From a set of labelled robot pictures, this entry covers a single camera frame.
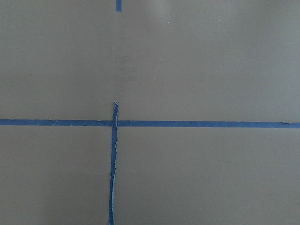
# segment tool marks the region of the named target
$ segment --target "blue tape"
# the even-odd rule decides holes
[[[116,11],[122,12],[122,0],[116,0]]]
[[[111,181],[109,190],[109,214],[108,223],[114,225],[114,182],[116,176],[116,160],[117,160],[117,141],[118,141],[118,110],[119,106],[114,102],[113,116],[112,116],[112,156],[111,156]]]
[[[145,121],[119,120],[119,127],[181,127],[181,128],[300,128],[300,123],[226,122],[226,121]]]
[[[111,127],[111,120],[7,120],[0,119],[0,125],[18,126],[79,126],[79,127]]]

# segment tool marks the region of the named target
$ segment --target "painter's tape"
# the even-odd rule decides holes
[[[8,120],[0,119],[0,125],[17,126],[77,126],[77,127],[111,127],[111,120]]]
[[[109,213],[108,223],[114,225],[114,182],[116,176],[116,160],[117,160],[117,141],[118,141],[118,110],[119,106],[114,102],[113,116],[112,116],[112,156],[111,156],[111,180],[110,180],[110,191],[109,191]]]
[[[177,128],[300,128],[300,123],[227,122],[227,121],[145,121],[119,120],[119,127],[177,127]]]
[[[122,0],[116,0],[116,11],[122,12]]]

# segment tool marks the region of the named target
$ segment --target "blue tape strip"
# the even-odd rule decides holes
[[[117,141],[118,141],[118,110],[119,106],[114,102],[113,116],[112,116],[112,156],[111,156],[111,181],[109,191],[109,225],[114,225],[114,182],[116,176],[116,160],[117,160]]]
[[[6,120],[0,119],[0,125],[18,126],[87,126],[87,127],[111,127],[111,120]]]
[[[226,121],[144,121],[119,120],[119,127],[182,127],[182,128],[300,128],[300,123],[226,122]]]
[[[122,12],[122,0],[116,0],[116,11]]]

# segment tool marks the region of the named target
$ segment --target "vertical blue line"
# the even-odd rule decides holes
[[[114,102],[113,116],[112,116],[112,156],[111,156],[111,180],[109,190],[109,214],[108,223],[114,225],[114,182],[116,176],[116,160],[117,160],[117,141],[118,141],[118,110],[119,106]]]
[[[122,12],[122,0],[116,0],[116,11]]]

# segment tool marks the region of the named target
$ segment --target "gray floor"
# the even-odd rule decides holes
[[[300,2],[0,1],[0,119],[300,121]],[[0,223],[107,224],[109,127],[0,127]],[[117,224],[300,221],[298,130],[127,128]]]

